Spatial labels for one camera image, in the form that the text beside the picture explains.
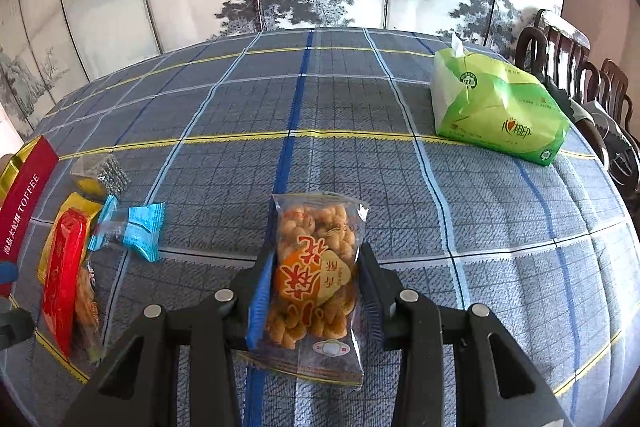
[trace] green tissue package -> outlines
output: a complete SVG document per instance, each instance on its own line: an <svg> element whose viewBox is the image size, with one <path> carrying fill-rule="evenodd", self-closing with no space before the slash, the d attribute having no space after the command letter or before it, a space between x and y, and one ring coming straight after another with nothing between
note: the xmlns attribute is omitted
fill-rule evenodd
<svg viewBox="0 0 640 427"><path fill-rule="evenodd" d="M451 47L435 54L431 103L439 136L549 165L570 122L532 74Z"/></svg>

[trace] white oval logo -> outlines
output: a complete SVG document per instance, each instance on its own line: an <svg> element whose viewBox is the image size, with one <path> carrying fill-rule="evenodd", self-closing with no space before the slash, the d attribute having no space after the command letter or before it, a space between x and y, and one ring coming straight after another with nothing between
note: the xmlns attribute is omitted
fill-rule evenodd
<svg viewBox="0 0 640 427"><path fill-rule="evenodd" d="M314 351L326 357L341 357L346 355L350 350L351 347L348 346L348 344L333 339L316 342L314 344Z"/></svg>

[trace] blue candy wrapper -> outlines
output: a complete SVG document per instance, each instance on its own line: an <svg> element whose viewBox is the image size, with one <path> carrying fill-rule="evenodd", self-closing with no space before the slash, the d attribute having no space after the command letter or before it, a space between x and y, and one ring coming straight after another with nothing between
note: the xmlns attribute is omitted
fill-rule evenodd
<svg viewBox="0 0 640 427"><path fill-rule="evenodd" d="M154 263L160 260L158 239L163 221L164 203L118 208L118 200L109 196L88 248L99 250L115 241Z"/></svg>

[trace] red wrapper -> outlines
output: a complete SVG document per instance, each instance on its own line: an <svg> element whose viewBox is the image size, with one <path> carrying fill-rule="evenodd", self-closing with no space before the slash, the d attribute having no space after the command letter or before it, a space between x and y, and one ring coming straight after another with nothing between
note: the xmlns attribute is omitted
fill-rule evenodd
<svg viewBox="0 0 640 427"><path fill-rule="evenodd" d="M60 352L68 358L76 307L76 281L84 250L87 217L68 209L54 232L47 281L42 298L42 314Z"/></svg>

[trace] gray checkered fabric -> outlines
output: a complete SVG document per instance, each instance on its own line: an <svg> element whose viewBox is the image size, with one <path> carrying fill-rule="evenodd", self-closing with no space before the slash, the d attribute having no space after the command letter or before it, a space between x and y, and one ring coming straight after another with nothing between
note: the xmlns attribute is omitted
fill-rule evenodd
<svg viewBox="0 0 640 427"><path fill-rule="evenodd" d="M272 32L179 50L68 95L38 132L61 156L115 146L131 179L124 203L166 202L160 263L113 248L92 255L104 344L113 346L145 305L194 305L251 266L279 180L288 192L329 190L369 202L366 240L381 264L437 304L487 304L575 425L599 425L640 365L636 233L573 128L566 153L548 168L431 140L433 53L446 45L398 31ZM82 386L44 347L54 341L40 317L35 272L50 224L76 189L72 162L60 161L38 202L14 287L42 338L0 354L7 387L40 427L55 427ZM91 375L95 367L74 342L71 362ZM367 335L361 389L268 373L245 401L254 371L236 358L241 413L265 427L383 427L400 360ZM450 349L444 364L452 426ZM181 426L189 425L188 383L183 349Z"/></svg>

